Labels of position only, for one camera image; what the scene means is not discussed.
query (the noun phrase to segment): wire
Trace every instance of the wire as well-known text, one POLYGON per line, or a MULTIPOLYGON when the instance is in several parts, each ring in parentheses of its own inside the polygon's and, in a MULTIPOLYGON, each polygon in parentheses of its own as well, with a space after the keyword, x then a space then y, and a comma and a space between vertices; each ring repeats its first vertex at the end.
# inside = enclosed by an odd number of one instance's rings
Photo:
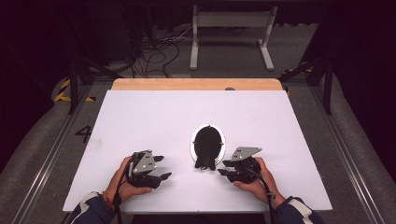
POLYGON ((167 40, 167 41, 172 41, 172 42, 175 42, 176 40, 178 40, 178 39, 188 39, 188 38, 186 38, 186 37, 182 37, 184 34, 186 34, 190 29, 192 28, 192 26, 190 26, 190 28, 189 29, 187 29, 187 30, 185 30, 183 33, 181 33, 181 35, 179 35, 178 37, 176 37, 176 38, 173 38, 173 37, 168 37, 168 38, 165 38, 165 39, 161 39, 161 40, 167 40))
POLYGON ((164 53, 162 53, 162 52, 154 52, 153 54, 151 54, 151 55, 148 57, 147 60, 146 60, 145 58, 143 58, 143 61, 145 61, 145 62, 147 62, 147 63, 161 63, 161 62, 164 62, 165 60, 166 60, 166 55, 165 55, 164 53), (162 55, 163 58, 162 58, 161 60, 159 60, 159 61, 153 62, 153 61, 151 60, 151 58, 152 58, 154 55, 156 55, 156 54, 162 55))
POLYGON ((121 213, 120 213, 120 204, 121 204, 120 187, 121 187, 122 184, 125 183, 125 182, 123 182, 123 183, 121 183, 121 182, 122 182, 122 179, 125 177, 126 169, 128 169, 129 164, 131 164, 133 159, 134 159, 134 157, 132 156, 131 159, 129 159, 128 162, 126 163, 126 165, 125 165, 125 167, 124 167, 124 169, 122 171, 122 174, 121 174, 121 177, 120 177, 120 180, 119 180, 119 184, 117 185, 116 193, 114 194, 114 197, 113 197, 114 212, 117 215, 117 219, 118 219, 119 224, 122 224, 122 218, 121 218, 121 213))
POLYGON ((274 220, 274 207, 272 206, 272 200, 274 199, 273 196, 269 197, 269 194, 272 194, 272 192, 270 191, 270 189, 268 188, 267 183, 265 183, 264 179, 262 178, 261 175, 257 174, 256 172, 254 172, 251 169, 248 168, 244 168, 246 171, 254 174, 255 176, 257 176, 260 181, 262 182, 262 184, 264 185, 265 191, 267 192, 266 196, 267 196, 267 200, 268 200, 268 206, 270 207, 270 219, 271 219, 271 224, 274 224, 275 220, 274 220))
POLYGON ((70 213, 66 213, 66 216, 64 216, 64 219, 62 219, 61 224, 64 224, 69 217, 70 213))
POLYGON ((132 78, 135 78, 136 77, 136 73, 134 72, 134 68, 132 67, 132 65, 131 65, 131 70, 132 70, 132 78))
POLYGON ((133 71, 135 70, 141 77, 147 77, 144 73, 143 73, 143 67, 142 67, 142 65, 140 64, 140 67, 142 68, 142 72, 140 72, 137 68, 136 68, 136 64, 134 64, 134 69, 133 69, 133 71))
POLYGON ((177 58, 178 54, 180 53, 180 49, 178 48, 178 46, 177 46, 175 43, 173 43, 173 42, 171 42, 171 43, 177 48, 177 55, 176 55, 171 61, 169 61, 169 62, 167 62, 166 64, 163 65, 163 73, 164 73, 167 77, 171 77, 171 76, 170 76, 169 74, 166 73, 166 70, 165 70, 166 65, 168 65, 169 63, 171 63, 172 61, 174 61, 174 60, 177 58))

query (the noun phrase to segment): jacket sleeve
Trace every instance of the jacket sleeve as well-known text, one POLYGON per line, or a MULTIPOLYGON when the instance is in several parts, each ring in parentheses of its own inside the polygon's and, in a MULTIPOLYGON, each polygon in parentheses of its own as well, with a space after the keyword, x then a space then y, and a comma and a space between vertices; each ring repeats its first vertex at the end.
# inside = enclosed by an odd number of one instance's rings
POLYGON ((275 210, 276 224, 324 224, 318 213, 306 206, 302 199, 289 197, 275 210))
POLYGON ((105 202, 102 194, 92 192, 76 206, 68 219, 68 224, 108 224, 115 214, 105 202))

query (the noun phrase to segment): black oval object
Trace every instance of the black oval object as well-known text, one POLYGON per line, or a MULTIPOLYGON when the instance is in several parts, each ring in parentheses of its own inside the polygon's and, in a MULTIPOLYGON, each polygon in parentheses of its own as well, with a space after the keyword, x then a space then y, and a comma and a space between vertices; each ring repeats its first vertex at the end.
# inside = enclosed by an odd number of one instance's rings
POLYGON ((196 134, 193 143, 197 155, 195 168, 215 170, 215 159, 220 154, 223 144, 218 130, 210 125, 202 128, 196 134))

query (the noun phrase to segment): white board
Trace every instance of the white board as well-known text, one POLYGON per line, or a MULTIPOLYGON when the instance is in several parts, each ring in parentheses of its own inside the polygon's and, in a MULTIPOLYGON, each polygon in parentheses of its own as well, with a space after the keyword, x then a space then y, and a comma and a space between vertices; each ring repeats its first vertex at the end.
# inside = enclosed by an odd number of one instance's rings
POLYGON ((315 210, 332 209, 284 91, 108 91, 64 211, 72 211, 91 191, 105 190, 122 159, 146 149, 154 156, 164 156, 151 174, 172 175, 151 193, 123 203, 123 212, 267 210, 268 206, 234 187, 218 171, 194 168, 191 136, 207 123, 224 134, 224 160, 237 147, 261 147, 256 155, 264 158, 285 197, 301 197, 315 210))

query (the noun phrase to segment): metal frame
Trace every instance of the metal frame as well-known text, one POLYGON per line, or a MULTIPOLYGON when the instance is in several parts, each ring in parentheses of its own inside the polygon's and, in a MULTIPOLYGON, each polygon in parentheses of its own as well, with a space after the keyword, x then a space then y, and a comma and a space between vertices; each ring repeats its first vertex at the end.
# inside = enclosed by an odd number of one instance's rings
POLYGON ((198 27, 263 27, 265 35, 259 39, 260 50, 267 70, 274 70, 267 44, 274 24, 277 7, 264 12, 200 12, 194 6, 192 15, 192 49, 190 70, 198 69, 198 27))
POLYGON ((84 99, 87 98, 92 86, 83 86, 81 90, 81 94, 79 96, 79 103, 77 104, 76 109, 73 113, 69 114, 62 126, 61 131, 56 137, 55 142, 52 145, 51 150, 47 158, 45 159, 43 165, 35 176, 35 180, 30 187, 28 193, 26 194, 17 214, 15 215, 12 223, 26 223, 27 219, 32 212, 35 203, 38 200, 38 197, 41 194, 44 186, 47 183, 48 178, 50 177, 50 173, 52 172, 53 167, 55 166, 56 161, 58 160, 59 155, 64 147, 65 138, 68 135, 73 122, 75 121, 79 110, 82 108, 84 104, 84 99))
POLYGON ((376 206, 373 197, 370 194, 370 191, 366 186, 363 177, 361 176, 361 173, 358 170, 358 167, 356 166, 351 154, 349 153, 347 144, 344 142, 342 135, 338 131, 338 128, 334 120, 332 119, 332 116, 327 113, 327 109, 321 103, 323 99, 321 97, 320 91, 318 90, 318 87, 309 87, 309 90, 311 91, 311 94, 313 95, 314 100, 316 101, 320 112, 332 133, 332 137, 336 143, 338 155, 340 156, 341 162, 346 168, 346 172, 349 175, 352 186, 356 190, 356 193, 361 200, 361 205, 363 206, 363 209, 366 212, 370 223, 385 223, 384 219, 379 213, 378 207, 376 206))

